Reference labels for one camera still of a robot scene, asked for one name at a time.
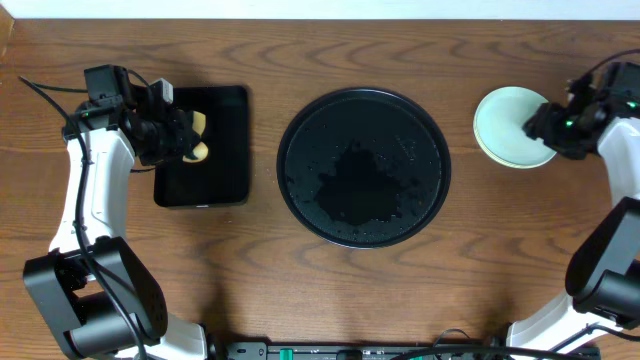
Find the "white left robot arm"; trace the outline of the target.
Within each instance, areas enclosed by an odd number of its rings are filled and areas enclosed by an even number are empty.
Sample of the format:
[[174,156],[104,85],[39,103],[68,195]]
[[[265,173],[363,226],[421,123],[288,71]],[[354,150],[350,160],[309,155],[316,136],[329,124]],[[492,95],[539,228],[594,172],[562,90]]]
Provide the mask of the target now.
[[70,175],[46,255],[26,261],[25,287],[69,359],[206,359],[204,328],[167,310],[158,282],[126,242],[135,152],[126,111],[83,104],[67,116]]

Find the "mint plate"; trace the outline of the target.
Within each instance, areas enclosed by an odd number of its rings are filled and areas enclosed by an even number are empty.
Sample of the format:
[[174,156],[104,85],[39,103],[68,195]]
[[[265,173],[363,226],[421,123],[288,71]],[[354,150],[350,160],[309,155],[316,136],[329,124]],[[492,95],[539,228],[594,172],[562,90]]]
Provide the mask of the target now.
[[541,140],[529,138],[523,126],[547,99],[533,90],[507,86],[493,90],[479,103],[473,120],[486,146],[511,168],[540,167],[556,155]]

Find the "yellow green sponge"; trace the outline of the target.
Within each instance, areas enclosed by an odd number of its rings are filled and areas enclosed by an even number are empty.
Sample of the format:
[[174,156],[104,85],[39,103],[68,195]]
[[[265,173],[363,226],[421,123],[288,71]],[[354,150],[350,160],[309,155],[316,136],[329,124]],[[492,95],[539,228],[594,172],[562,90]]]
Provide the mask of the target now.
[[204,114],[197,111],[191,111],[189,118],[191,119],[192,133],[195,134],[195,137],[187,153],[182,157],[182,161],[185,163],[198,163],[204,161],[209,153],[208,146],[202,140],[207,120]]

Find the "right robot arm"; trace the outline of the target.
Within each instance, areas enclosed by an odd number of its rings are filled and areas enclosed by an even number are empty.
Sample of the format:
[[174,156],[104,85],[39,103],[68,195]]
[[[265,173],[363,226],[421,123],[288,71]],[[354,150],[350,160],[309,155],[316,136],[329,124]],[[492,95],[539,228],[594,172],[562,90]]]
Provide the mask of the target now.
[[628,90],[543,105],[525,133],[557,153],[605,163],[613,208],[574,253],[564,291],[507,330],[514,359],[568,355],[602,335],[634,340],[639,325],[639,98]]

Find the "yellow plate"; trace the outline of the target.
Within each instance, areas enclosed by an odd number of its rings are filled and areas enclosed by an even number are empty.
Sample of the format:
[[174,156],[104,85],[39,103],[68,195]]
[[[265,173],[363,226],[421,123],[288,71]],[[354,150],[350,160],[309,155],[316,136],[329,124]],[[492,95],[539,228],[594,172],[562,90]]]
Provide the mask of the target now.
[[499,163],[503,166],[506,167],[511,167],[510,163],[505,161],[504,159],[500,158],[499,156],[495,155],[484,143],[484,141],[482,140],[480,134],[474,130],[474,137],[475,140],[478,144],[478,146],[480,147],[480,149],[493,161],[495,161],[496,163]]

